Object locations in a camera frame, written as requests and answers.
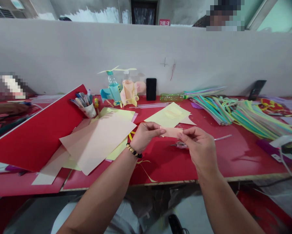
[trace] pen holder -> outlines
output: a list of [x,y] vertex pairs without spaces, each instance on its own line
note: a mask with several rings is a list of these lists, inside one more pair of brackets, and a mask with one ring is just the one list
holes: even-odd
[[94,104],[92,103],[91,105],[89,105],[88,107],[83,107],[83,108],[79,108],[85,115],[87,118],[91,119],[94,118],[96,116],[96,111],[94,108]]

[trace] black smartphone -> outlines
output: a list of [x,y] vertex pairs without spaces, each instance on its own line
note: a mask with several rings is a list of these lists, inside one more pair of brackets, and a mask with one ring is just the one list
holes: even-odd
[[147,101],[154,101],[157,98],[157,79],[146,79],[146,99]]

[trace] red sign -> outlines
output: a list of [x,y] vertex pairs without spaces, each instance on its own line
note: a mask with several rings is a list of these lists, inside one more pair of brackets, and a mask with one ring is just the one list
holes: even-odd
[[160,26],[170,26],[170,20],[169,19],[160,19],[159,25]]

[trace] white cable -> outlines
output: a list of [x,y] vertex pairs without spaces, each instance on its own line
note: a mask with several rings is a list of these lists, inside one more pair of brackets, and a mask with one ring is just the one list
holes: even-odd
[[34,103],[31,103],[31,105],[35,105],[35,106],[37,106],[37,107],[39,107],[39,108],[41,108],[41,109],[44,109],[44,108],[42,108],[41,106],[39,106],[39,105],[37,105],[37,104],[34,104]]
[[[283,160],[283,153],[282,153],[282,149],[281,149],[281,147],[279,148],[279,152],[280,152],[280,158],[281,158],[281,161],[282,161],[283,165],[284,165],[285,168],[288,170],[290,176],[292,176],[292,172],[290,171],[289,167],[287,166],[287,164],[286,164],[285,161]],[[255,188],[254,188],[254,190],[256,190],[256,191],[258,191],[258,192],[260,192],[260,193],[262,193],[262,194],[264,194],[264,195],[266,195],[266,196],[268,196],[268,197],[284,197],[284,196],[291,196],[291,195],[292,195],[292,192],[290,192],[290,193],[278,194],[278,195],[269,195],[269,194],[266,194],[266,193],[264,193],[264,192],[261,192],[261,191],[255,189]]]

